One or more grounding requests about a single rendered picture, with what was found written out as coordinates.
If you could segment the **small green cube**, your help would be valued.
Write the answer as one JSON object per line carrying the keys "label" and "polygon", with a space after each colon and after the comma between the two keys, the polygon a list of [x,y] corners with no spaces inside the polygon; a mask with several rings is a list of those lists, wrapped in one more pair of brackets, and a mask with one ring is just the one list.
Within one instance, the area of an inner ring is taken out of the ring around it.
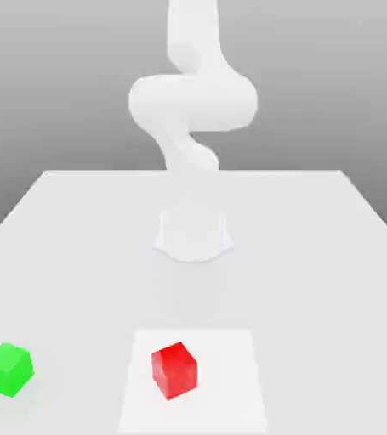
{"label": "small green cube", "polygon": [[0,344],[0,394],[13,398],[33,375],[28,350],[10,343]]}

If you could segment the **small red cube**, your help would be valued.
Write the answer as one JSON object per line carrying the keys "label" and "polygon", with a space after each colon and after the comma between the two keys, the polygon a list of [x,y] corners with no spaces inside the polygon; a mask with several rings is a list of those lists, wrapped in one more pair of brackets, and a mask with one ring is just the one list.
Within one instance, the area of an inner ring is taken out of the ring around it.
{"label": "small red cube", "polygon": [[166,400],[197,388],[198,364],[183,342],[151,354],[152,379]]}

